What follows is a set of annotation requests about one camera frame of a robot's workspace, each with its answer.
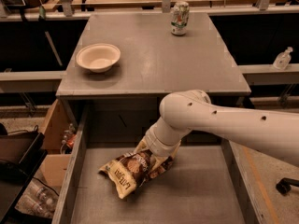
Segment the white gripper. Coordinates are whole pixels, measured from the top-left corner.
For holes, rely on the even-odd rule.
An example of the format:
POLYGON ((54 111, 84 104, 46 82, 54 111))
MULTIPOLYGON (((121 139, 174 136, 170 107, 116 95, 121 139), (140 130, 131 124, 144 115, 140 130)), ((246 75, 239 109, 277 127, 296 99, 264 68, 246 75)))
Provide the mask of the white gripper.
POLYGON ((159 118, 145 134, 149 150, 158 157, 168 157, 179 146, 181 139, 191 132, 190 129, 178 129, 159 118))

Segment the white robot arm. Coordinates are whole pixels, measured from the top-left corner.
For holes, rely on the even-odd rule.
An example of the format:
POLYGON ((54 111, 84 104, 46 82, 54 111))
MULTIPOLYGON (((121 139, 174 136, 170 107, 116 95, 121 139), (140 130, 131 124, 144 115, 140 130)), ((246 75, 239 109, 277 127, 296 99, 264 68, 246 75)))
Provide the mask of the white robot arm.
POLYGON ((299 166, 298 114, 213 105, 199 90, 170 93, 159 110, 159 119, 145 134, 158 157, 170 156, 184 136, 202 131, 299 166))

